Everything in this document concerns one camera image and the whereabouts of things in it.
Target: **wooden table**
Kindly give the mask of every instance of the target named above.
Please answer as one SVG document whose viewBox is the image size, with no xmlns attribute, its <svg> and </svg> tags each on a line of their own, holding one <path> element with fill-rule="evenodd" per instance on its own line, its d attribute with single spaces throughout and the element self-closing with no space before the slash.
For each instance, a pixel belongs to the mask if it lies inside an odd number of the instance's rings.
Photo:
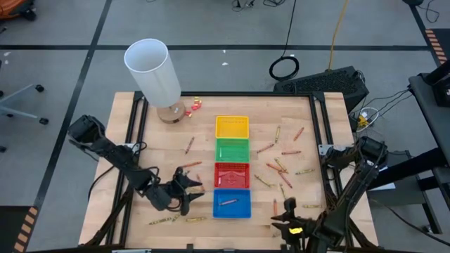
<svg viewBox="0 0 450 253">
<path fill-rule="evenodd" d="M 116 144 L 124 143 L 130 115 L 133 93 L 116 93 L 106 136 Z M 193 104 L 193 97 L 181 97 L 186 106 Z M 185 117 L 176 124 L 165 124 L 158 119 L 156 109 L 148 109 L 146 129 L 143 140 L 148 147 L 142 151 L 142 167 L 158 166 L 162 181 L 171 179 L 177 166 L 195 161 L 201 165 L 191 167 L 190 177 L 196 180 L 200 175 L 206 193 L 191 203 L 191 210 L 186 217 L 176 222 L 164 222 L 148 225 L 149 222 L 174 216 L 174 213 L 155 210 L 146 198 L 136 193 L 131 209 L 127 247 L 129 248 L 165 248 L 185 249 L 186 244 L 193 243 L 197 249 L 280 249 L 283 240 L 280 236 L 273 238 L 276 232 L 270 223 L 274 215 L 273 200 L 278 200 L 278 213 L 283 212 L 283 196 L 277 187 L 268 188 L 253 174 L 272 183 L 283 183 L 288 196 L 296 197 L 296 215 L 316 218 L 323 209 L 305 209 L 302 205 L 326 206 L 323 194 L 321 174 L 318 170 L 319 160 L 316 149 L 309 99 L 305 97 L 201 97 L 202 108 L 194 111 L 192 118 Z M 318 118 L 321 125 L 321 137 L 325 142 L 320 105 L 317 103 Z M 335 144 L 353 143 L 352 133 L 347 117 L 344 99 L 341 93 L 326 93 L 326 107 Z M 212 218 L 212 201 L 214 190 L 215 159 L 215 119 L 217 115 L 247 115 L 250 118 L 250 190 L 252 198 L 252 218 L 243 220 L 223 220 Z M 134 128 L 134 139 L 139 119 Z M 278 143 L 260 154 L 256 150 L 274 141 L 277 126 L 281 126 Z M 295 134 L 301 127 L 304 132 L 297 141 Z M 185 155 L 184 150 L 192 136 L 195 141 L 191 151 Z M 281 155 L 282 150 L 301 150 L 299 155 Z M 266 162 L 274 163 L 274 157 L 280 157 L 288 168 L 287 175 L 293 189 L 285 185 L 280 176 L 269 169 Z M 98 163 L 96 177 L 104 172 L 110 164 L 101 159 Z M 316 169 L 309 174 L 296 176 L 295 171 Z M 352 175 L 352 169 L 341 173 L 345 185 Z M 100 180 L 91 194 L 87 207 L 80 243 L 89 240 L 101 227 L 109 215 L 117 182 L 118 170 L 113 170 Z M 206 216 L 206 221 L 186 223 L 185 218 Z M 371 211 L 366 194 L 361 198 L 351 217 L 367 236 L 377 244 Z M 115 242 L 122 218 L 117 220 Z"/>
</svg>

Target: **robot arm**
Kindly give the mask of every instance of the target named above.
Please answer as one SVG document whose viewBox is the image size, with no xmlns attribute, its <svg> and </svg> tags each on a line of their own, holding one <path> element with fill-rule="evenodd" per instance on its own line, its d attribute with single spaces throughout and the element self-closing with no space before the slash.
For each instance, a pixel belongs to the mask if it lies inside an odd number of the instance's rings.
<svg viewBox="0 0 450 253">
<path fill-rule="evenodd" d="M 197 181 L 190 180 L 183 168 L 178 167 L 171 181 L 160 183 L 159 169 L 150 167 L 140 168 L 133 156 L 133 150 L 124 145 L 115 145 L 105 137 L 105 127 L 92 116 L 83 115 L 74 122 L 68 131 L 69 142 L 80 150 L 91 151 L 107 159 L 127 177 L 129 185 L 141 196 L 146 196 L 150 203 L 159 211 L 180 211 L 181 215 L 189 212 L 189 203 L 203 196 L 204 193 L 187 194 L 187 187 L 201 186 Z M 179 209 L 169 207 L 172 199 L 179 201 Z"/>
<path fill-rule="evenodd" d="M 349 227 L 349 215 L 359 199 L 366 192 L 371 181 L 378 175 L 379 165 L 385 162 L 387 147 L 371 138 L 360 138 L 351 148 L 336 150 L 330 148 L 322 161 L 329 167 L 343 169 L 355 161 L 355 171 L 345 186 L 336 205 L 327 207 L 317 220 L 295 217 L 295 198 L 285 201 L 286 212 L 272 217 L 277 221 L 288 223 L 273 223 L 281 230 L 281 236 L 286 243 L 294 245 L 295 249 L 304 243 L 300 239 L 309 238 L 306 253 L 325 253 L 328 247 L 337 247 L 345 237 Z"/>
</svg>

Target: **gray floor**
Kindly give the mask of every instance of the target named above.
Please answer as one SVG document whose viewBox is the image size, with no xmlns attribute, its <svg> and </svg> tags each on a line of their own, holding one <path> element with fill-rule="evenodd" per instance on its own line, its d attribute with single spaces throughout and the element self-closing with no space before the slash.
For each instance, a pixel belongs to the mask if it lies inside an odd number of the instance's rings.
<svg viewBox="0 0 450 253">
<path fill-rule="evenodd" d="M 38 19 L 11 20 L 0 35 L 3 45 L 89 45 L 105 0 L 46 0 L 37 2 Z M 278 8 L 256 6 L 239 13 L 231 0 L 113 0 L 99 44 L 128 45 L 153 37 L 171 45 L 284 44 L 293 1 Z M 343 0 L 299 0 L 292 24 L 290 44 L 329 45 Z M 435 24 L 450 28 L 450 2 L 436 0 L 441 11 Z M 400 0 L 350 1 L 337 36 L 337 45 L 426 45 L 409 7 Z M 123 64 L 124 51 L 96 51 L 86 76 L 73 119 L 91 114 L 107 124 L 117 91 L 135 91 L 137 85 Z M 184 91 L 270 91 L 270 64 L 279 50 L 171 51 Z M 300 60 L 298 76 L 326 69 L 329 51 L 288 51 Z M 46 87 L 30 92 L 11 107 L 26 110 L 51 122 L 42 126 L 30 119 L 0 117 L 0 205 L 32 205 L 41 183 L 61 123 L 82 68 L 86 51 L 0 51 L 0 90 L 11 93 L 31 83 Z M 436 68 L 427 51 L 336 51 L 333 68 L 353 65 L 366 77 L 368 99 L 388 96 L 406 88 L 408 77 Z M 276 68 L 290 71 L 289 64 Z M 373 103 L 380 108 L 383 101 Z M 418 155 L 436 146 L 413 98 L 398 104 L 366 134 L 385 140 L 390 150 Z M 44 206 L 30 241 L 29 250 L 74 247 L 78 243 L 87 205 L 87 191 L 96 163 L 64 143 Z M 450 212 L 436 191 L 429 193 L 441 221 L 445 240 L 450 240 Z M 444 251 L 444 246 L 405 226 L 389 211 L 372 206 L 379 243 L 388 249 L 423 252 Z M 426 218 L 420 206 L 396 207 L 418 226 Z"/>
</svg>

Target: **plastic tray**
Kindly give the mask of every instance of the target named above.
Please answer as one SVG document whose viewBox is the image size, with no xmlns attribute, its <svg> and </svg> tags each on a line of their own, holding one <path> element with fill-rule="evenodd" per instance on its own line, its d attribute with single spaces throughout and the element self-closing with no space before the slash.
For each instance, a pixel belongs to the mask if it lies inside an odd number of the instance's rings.
<svg viewBox="0 0 450 253">
<path fill-rule="evenodd" d="M 248 138 L 248 117 L 217 116 L 216 138 Z"/>
<path fill-rule="evenodd" d="M 214 165 L 215 188 L 249 188 L 250 165 L 247 163 L 216 162 Z"/>
<path fill-rule="evenodd" d="M 219 205 L 227 200 L 237 199 L 237 202 L 228 205 Z M 249 219 L 252 217 L 252 202 L 250 190 L 244 189 L 216 189 L 214 190 L 214 218 L 222 219 Z"/>
<path fill-rule="evenodd" d="M 216 140 L 216 162 L 249 162 L 248 139 L 218 138 Z"/>
</svg>

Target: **white cylinder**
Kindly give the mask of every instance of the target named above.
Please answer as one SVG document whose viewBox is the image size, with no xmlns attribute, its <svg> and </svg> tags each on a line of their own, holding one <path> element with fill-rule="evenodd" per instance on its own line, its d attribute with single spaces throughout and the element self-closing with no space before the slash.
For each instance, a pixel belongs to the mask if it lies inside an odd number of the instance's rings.
<svg viewBox="0 0 450 253">
<path fill-rule="evenodd" d="M 135 42 L 125 52 L 124 62 L 151 105 L 165 108 L 180 99 L 180 83 L 169 50 L 161 41 Z"/>
</svg>

